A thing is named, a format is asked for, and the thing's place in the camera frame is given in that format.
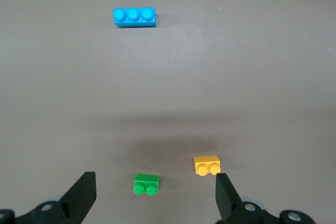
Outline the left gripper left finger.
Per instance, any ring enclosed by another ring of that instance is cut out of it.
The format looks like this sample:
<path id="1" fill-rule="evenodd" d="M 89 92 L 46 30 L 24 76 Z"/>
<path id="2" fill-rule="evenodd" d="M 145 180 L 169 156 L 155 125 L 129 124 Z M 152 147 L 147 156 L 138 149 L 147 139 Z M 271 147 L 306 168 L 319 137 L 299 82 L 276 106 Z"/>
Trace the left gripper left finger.
<path id="1" fill-rule="evenodd" d="M 1 223 L 82 223 L 95 201 L 96 173 L 85 172 L 60 199 L 43 202 L 22 216 L 1 209 Z"/>

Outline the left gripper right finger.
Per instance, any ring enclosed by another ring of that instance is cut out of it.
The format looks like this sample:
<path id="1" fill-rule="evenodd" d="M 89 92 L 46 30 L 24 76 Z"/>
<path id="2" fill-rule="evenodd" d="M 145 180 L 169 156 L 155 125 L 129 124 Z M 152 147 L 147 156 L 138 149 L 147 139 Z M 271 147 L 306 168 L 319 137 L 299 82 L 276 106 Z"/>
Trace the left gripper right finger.
<path id="1" fill-rule="evenodd" d="M 225 173 L 216 175 L 215 199 L 221 216 L 218 223 L 314 223 L 300 211 L 284 210 L 275 217 L 256 203 L 243 201 Z"/>

